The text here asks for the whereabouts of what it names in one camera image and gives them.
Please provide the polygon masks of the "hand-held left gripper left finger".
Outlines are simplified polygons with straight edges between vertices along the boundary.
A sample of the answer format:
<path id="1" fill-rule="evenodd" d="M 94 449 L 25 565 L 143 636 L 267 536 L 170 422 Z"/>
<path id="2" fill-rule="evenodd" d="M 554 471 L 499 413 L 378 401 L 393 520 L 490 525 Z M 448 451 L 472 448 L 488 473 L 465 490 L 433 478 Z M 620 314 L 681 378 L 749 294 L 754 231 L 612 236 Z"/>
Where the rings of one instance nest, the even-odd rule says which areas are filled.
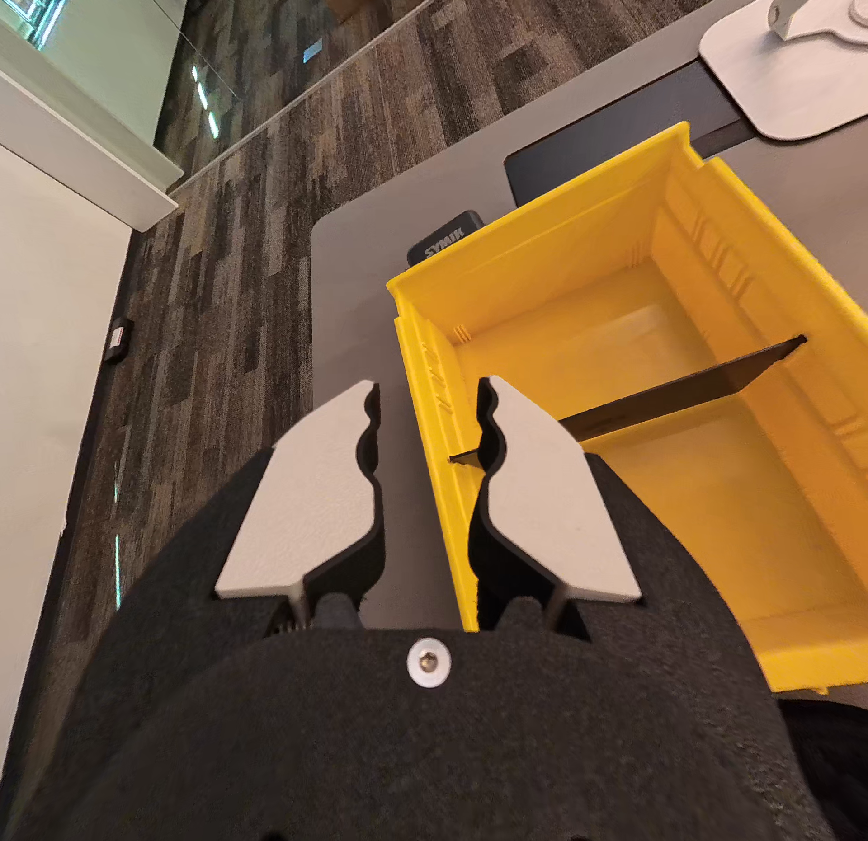
<path id="1" fill-rule="evenodd" d="M 218 597 L 361 601 L 385 569 L 380 388 L 361 380 L 272 448 L 214 586 Z"/>

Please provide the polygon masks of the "black desk pad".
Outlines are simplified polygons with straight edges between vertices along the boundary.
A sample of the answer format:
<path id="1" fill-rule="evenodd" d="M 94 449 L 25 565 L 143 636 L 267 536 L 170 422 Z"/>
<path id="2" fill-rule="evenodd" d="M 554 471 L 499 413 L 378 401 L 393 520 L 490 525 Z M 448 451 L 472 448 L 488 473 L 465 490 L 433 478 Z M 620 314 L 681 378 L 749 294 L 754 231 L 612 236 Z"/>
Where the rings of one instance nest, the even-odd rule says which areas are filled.
<path id="1" fill-rule="evenodd" d="M 702 159 L 757 135 L 707 66 L 695 59 L 508 155 L 515 206 L 532 202 L 642 141 L 680 123 Z"/>

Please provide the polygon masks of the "black power bank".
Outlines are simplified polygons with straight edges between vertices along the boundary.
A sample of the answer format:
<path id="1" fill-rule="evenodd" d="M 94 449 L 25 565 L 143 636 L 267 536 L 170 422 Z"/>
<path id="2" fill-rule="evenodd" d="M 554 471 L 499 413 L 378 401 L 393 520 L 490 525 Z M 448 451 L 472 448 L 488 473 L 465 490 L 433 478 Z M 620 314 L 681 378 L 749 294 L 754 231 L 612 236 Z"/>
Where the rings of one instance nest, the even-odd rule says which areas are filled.
<path id="1" fill-rule="evenodd" d="M 463 211 L 412 245 L 406 254 L 407 267 L 430 259 L 483 227 L 484 222 L 476 211 Z"/>

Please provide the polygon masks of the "wooden document stand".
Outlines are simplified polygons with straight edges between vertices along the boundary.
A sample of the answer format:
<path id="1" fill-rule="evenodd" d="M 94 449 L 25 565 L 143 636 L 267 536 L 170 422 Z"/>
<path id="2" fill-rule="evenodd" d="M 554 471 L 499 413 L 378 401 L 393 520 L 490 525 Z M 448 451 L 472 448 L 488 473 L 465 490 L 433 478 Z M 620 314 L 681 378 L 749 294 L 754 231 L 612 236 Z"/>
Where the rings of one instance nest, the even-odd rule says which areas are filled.
<path id="1" fill-rule="evenodd" d="M 754 0 L 714 23 L 699 53 L 771 140 L 866 117 L 867 0 Z"/>

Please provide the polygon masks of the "yellow plastic bin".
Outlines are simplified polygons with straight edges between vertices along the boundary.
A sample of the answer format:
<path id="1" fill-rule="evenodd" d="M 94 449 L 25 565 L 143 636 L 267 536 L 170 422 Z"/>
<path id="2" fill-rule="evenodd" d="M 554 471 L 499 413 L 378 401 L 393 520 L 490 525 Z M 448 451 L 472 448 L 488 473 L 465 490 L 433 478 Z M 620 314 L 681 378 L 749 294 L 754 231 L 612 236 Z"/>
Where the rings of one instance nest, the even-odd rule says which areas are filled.
<path id="1" fill-rule="evenodd" d="M 387 284 L 462 624 L 478 380 L 555 419 L 781 344 L 738 394 L 592 438 L 776 693 L 866 683 L 866 314 L 680 122 Z"/>

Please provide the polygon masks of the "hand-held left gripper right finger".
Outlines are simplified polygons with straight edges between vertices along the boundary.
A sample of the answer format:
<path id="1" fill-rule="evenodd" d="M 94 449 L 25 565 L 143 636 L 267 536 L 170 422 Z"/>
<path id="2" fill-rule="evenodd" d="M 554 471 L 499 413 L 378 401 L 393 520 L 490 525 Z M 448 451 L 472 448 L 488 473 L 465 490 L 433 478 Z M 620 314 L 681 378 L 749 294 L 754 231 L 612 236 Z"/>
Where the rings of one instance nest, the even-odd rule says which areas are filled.
<path id="1" fill-rule="evenodd" d="M 478 604 L 630 604 L 642 590 L 570 433 L 501 377 L 479 380 L 483 469 L 470 522 Z"/>

